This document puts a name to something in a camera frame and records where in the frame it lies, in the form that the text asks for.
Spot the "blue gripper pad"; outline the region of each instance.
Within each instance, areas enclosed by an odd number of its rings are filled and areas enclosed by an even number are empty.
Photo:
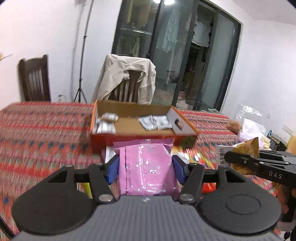
[[[172,163],[175,169],[175,176],[180,184],[184,185],[187,180],[187,176],[184,173],[184,167],[187,165],[185,162],[182,161],[180,157],[177,155],[172,156]]]
[[[114,157],[111,158],[110,161],[108,161],[105,164],[104,176],[109,185],[115,182],[116,177],[118,175],[118,168],[119,168],[119,154],[116,154]]]

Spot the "black stand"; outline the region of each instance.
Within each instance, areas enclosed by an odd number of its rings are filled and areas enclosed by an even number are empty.
[[[81,82],[82,82],[82,65],[83,65],[83,56],[84,56],[84,48],[85,48],[85,40],[86,40],[86,37],[87,37],[87,29],[89,28],[89,19],[90,19],[90,16],[91,16],[91,11],[92,11],[92,7],[93,7],[93,4],[94,4],[94,0],[91,0],[91,5],[89,7],[89,14],[87,16],[87,21],[86,21],[86,26],[85,26],[85,31],[84,31],[84,36],[83,36],[83,44],[82,44],[82,53],[81,53],[81,62],[80,62],[80,77],[79,77],[79,88],[77,90],[77,93],[76,93],[76,96],[75,96],[75,99],[74,99],[74,102],[76,101],[76,98],[78,96],[78,102],[80,103],[81,102],[81,93],[82,93],[82,96],[84,98],[84,101],[85,103],[87,103],[86,101],[86,98],[85,98],[85,95],[83,93],[83,90],[81,88]]]

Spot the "dark wooden chair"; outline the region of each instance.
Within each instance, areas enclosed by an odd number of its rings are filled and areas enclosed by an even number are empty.
[[[128,71],[130,79],[122,80],[121,83],[112,90],[109,100],[117,100],[122,102],[138,103],[138,89],[140,83],[137,82],[141,73],[138,71]]]
[[[47,55],[21,59],[18,71],[26,101],[50,101]]]

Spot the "metal screw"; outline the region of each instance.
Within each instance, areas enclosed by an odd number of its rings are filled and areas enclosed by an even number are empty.
[[[99,200],[101,202],[111,202],[113,200],[113,196],[110,194],[102,194],[99,196]]]
[[[190,202],[194,199],[194,197],[189,193],[184,193],[180,195],[180,199],[184,202]]]

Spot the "ceiling light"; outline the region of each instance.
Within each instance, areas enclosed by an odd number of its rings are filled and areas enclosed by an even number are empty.
[[[160,3],[160,0],[153,0],[155,3]],[[175,1],[174,0],[165,0],[165,5],[171,5],[174,4]]]

